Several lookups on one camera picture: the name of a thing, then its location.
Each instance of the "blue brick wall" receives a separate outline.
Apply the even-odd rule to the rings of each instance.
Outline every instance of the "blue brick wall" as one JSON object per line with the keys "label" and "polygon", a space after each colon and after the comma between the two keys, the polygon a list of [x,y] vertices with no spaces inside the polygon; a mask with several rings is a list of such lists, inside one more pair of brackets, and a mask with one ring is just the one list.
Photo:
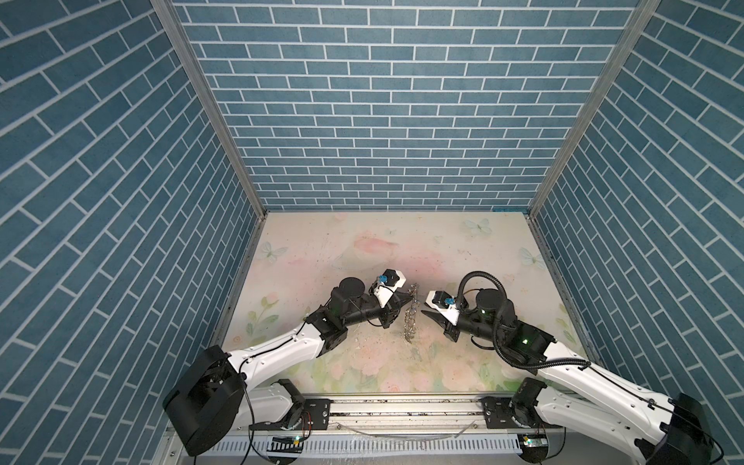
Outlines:
{"label": "blue brick wall", "polygon": [[0,2],[0,464],[139,464],[255,215],[148,0]]}
{"label": "blue brick wall", "polygon": [[636,0],[237,3],[176,0],[269,209],[524,210]]}
{"label": "blue brick wall", "polygon": [[607,365],[704,400],[732,464],[744,447],[743,5],[660,3],[537,217]]}

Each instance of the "white robotic arm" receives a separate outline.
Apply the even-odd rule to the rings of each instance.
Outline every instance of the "white robotic arm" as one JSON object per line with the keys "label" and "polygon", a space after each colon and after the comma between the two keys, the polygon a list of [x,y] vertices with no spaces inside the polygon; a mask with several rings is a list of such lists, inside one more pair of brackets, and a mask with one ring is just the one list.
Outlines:
{"label": "white robotic arm", "polygon": [[295,425],[304,398],[287,379],[257,386],[296,363],[312,360],[341,344],[347,327],[373,319],[388,328],[412,296],[402,291],[405,276],[388,269],[366,292],[357,278],[333,288],[326,304],[294,330],[262,344],[223,353],[209,347],[166,396],[163,408],[189,455],[212,447],[233,426],[253,423]]}
{"label": "white robotic arm", "polygon": [[[490,280],[495,289],[479,289],[475,305],[464,298],[466,282]],[[609,444],[647,465],[707,465],[713,438],[705,413],[695,399],[670,399],[592,364],[539,328],[520,321],[501,283],[486,272],[471,272],[455,297],[431,291],[422,313],[435,320],[447,338],[461,331],[491,341],[506,363],[559,383],[583,399],[568,396],[537,379],[527,378],[510,407],[527,427],[546,423],[566,426]]]}

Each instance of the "table surface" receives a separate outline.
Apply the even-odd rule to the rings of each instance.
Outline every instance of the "table surface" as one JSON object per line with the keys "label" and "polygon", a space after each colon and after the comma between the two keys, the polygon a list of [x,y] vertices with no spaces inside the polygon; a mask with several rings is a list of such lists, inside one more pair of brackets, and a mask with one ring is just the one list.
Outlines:
{"label": "table surface", "polygon": [[[417,283],[421,301],[432,289],[454,295],[468,272],[489,272],[521,320],[585,353],[524,216],[496,212],[270,213],[223,349],[279,336],[325,303],[341,279],[370,286],[387,268]],[[476,278],[466,288],[486,283]],[[318,394],[515,391],[528,376],[466,334],[451,342],[421,314],[408,343],[403,320],[401,312],[387,330],[355,325],[335,350],[270,381],[290,378],[301,392]]]}

